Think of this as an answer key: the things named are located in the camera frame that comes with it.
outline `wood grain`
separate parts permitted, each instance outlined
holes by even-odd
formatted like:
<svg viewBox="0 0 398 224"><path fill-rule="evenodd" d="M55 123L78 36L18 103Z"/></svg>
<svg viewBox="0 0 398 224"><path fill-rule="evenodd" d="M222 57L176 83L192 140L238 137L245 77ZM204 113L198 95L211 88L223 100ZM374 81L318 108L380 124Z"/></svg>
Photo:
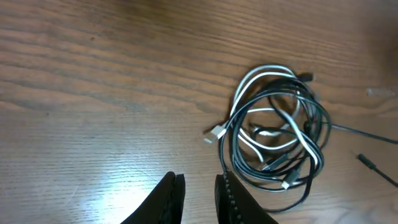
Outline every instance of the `wood grain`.
<svg viewBox="0 0 398 224"><path fill-rule="evenodd" d="M312 71L339 124L396 138L392 0L0 0L0 223L117 223L169 170L184 223L215 223L215 148L238 81L269 62ZM281 223L394 223L396 147L333 133L309 200ZM300 192L252 191L278 207Z"/></svg>

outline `pile of cables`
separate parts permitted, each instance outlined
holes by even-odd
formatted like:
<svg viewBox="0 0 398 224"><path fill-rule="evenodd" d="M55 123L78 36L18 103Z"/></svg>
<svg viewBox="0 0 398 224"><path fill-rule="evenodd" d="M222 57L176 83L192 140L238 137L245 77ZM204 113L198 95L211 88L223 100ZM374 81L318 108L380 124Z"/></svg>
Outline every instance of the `pile of cables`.
<svg viewBox="0 0 398 224"><path fill-rule="evenodd" d="M264 84L264 77L277 78ZM327 145L332 128L397 144L391 139L332 124L330 115L306 85L306 82L312 80L311 73L297 75L282 65L263 65L251 70L236 89L228 120L222 125L217 125L206 135L207 143L220 140L219 154L224 172L228 170L224 159L224 144L226 137L229 137L229 155L233 170L249 185L268 192L283 192L305 186L303 195L295 203L285 208L265 208L265 212L279 213L290 210L308 197L312 180L323 169L325 159L322 150ZM258 90L249 94L249 90L254 86L259 86ZM277 102L282 97L294 100L295 105L290 113L278 106ZM255 104L261 100L267 100L269 106L256 107ZM255 112L273 112L284 124L278 128L263 124L251 124L251 130L243 128L246 116ZM305 121L299 126L297 120L302 114ZM278 138L283 135L290 137L290 140L278 146L266 146L257 140L258 136ZM243 144L255 152L261 163L260 167L253 167L243 156ZM263 155L270 152L273 152L271 159L265 160ZM309 171L302 175L302 167L307 161L309 161ZM265 182L278 183L279 187L265 187Z"/></svg>

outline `table surface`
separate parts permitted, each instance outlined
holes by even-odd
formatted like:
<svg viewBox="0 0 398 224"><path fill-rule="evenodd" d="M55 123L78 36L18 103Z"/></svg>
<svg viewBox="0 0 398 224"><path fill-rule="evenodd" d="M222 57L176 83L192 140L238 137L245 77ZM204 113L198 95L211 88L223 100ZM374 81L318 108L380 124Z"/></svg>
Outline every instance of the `table surface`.
<svg viewBox="0 0 398 224"><path fill-rule="evenodd" d="M0 223L119 223L170 170L183 223L216 223L216 146L250 68L312 71L334 122L396 138L393 0L0 0ZM397 147L333 131L310 197L280 223L396 223ZM249 188L268 208L297 200Z"/></svg>

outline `white wire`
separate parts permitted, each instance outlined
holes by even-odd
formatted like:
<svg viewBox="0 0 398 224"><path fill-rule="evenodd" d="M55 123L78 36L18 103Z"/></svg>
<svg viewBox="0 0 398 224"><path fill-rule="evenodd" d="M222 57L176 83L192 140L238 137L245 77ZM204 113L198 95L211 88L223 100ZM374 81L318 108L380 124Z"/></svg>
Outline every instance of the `white wire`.
<svg viewBox="0 0 398 224"><path fill-rule="evenodd" d="M269 69L273 69L273 70L283 70L283 71L285 71L285 73L284 73L284 72L270 72L270 71L268 71L268 72L262 72L262 73L256 75L254 78L250 79L250 77L253 76L255 73L257 73L257 72L259 72L259 71L261 71L261 70L269 70ZM230 114L229 114L230 116L232 116L233 113L235 112L236 107L237 107L239 101L241 100L241 98L243 97L243 95L244 95L244 93L247 91L247 89L248 89L257 79L259 79L259 78L261 78L261 77L264 77L264 76L267 76L267 75L275 75L275 76L281 76L281 77L297 78L297 77L294 75L294 72L293 72L293 71L291 71L291 70L288 69L287 67L281 66L281 65L263 65L263 66L257 67L257 68L255 68L255 69L249 71L249 72L245 75L245 77L241 80L241 82L239 83L239 85L238 85L238 87L237 87L237 89L236 89L236 91L235 91L234 100L233 100L233 105L232 105L232 108L231 108L231 112L230 112ZM257 111L274 111L274 108L256 108L256 109L251 109L251 110L249 110L248 113L257 112ZM291 121L293 121L293 123L295 124L294 118L298 115L299 111L300 111L300 102L297 100L296 108L295 108L295 110L294 110L292 116L290 116L288 113L286 113L286 111L283 111L283 114L287 114L287 115L289 116L289 118L291 119ZM285 123L285 124L281 127L281 129L287 129L290 125L291 125L290 122L289 122L289 123ZM275 137L275 136L278 136L278 135L280 134L280 132L262 131L260 134L263 135L263 136L274 136L274 137ZM299 135L300 135L300 137L302 138L302 139L299 138L300 142L301 142L301 143L304 142L304 144L306 144L306 145L308 146L308 144L303 140L303 137L301 136L301 133L299 133ZM278 150L278 149L282 149L282 148L284 148L284 147L286 147L286 146L289 146L289 145L291 145L291 144L293 144L293 143L295 143L295 142L297 141L297 139L293 139L293 140L291 140L291 141L289 141L289 142L287 142L287 143L285 143L285 144L282 144L282 145L280 145L280 146L274 146L274 147L272 147L272 146L265 146L265 145L262 145L262 144L256 142L256 141L253 140L252 138L250 138L250 136L248 136L248 135L244 132L244 130L243 130L242 128L239 130L238 137L239 137L240 140L242 140L243 143L245 143L247 146L249 146L249 147L257 154L257 156L258 156L260 162L262 162L262 163L264 162L264 158L263 158L262 154L258 151L258 149L256 148L256 146L257 146L257 147L260 147L260 148L262 148L262 149L267 149L267 150Z"/></svg>

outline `wire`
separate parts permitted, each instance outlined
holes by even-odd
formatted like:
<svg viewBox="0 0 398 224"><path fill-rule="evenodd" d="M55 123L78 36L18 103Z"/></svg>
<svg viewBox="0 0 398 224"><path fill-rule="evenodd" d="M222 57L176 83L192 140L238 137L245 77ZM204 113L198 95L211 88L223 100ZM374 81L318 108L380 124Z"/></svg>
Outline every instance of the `wire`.
<svg viewBox="0 0 398 224"><path fill-rule="evenodd" d="M279 78L269 81L266 85L259 82L260 79L270 76ZM249 71L235 91L228 120L211 132L213 139L214 137L220 139L219 154L224 172L228 170L224 159L224 144L228 135L232 168L247 184L268 192L283 192L305 186L303 195L295 203L285 208L264 208L265 212L280 213L290 210L308 197L312 180L323 169L325 159L322 149L327 145L332 128L397 144L395 140L332 124L326 109L319 104L314 92L304 83L312 81L312 78L312 74L297 75L282 65L263 65ZM249 95L248 90L256 84L260 84L260 89ZM295 107L292 114L276 105L275 102L280 96L287 96L294 100ZM263 99L268 100L269 107L253 108L258 101ZM250 124L252 130L242 128L247 114L264 112L274 112L284 123L279 128L259 124ZM300 112L304 112L306 117L302 128L295 121ZM258 135L272 138L286 135L292 139L277 146L268 146L256 140ZM206 139L206 142L212 142L212 139ZM262 169L253 167L247 162L239 144L247 145L256 153ZM264 155L267 154L271 159L264 159ZM307 161L310 163L310 170L302 177L301 167ZM265 182L279 183L281 186L272 188L264 186Z"/></svg>

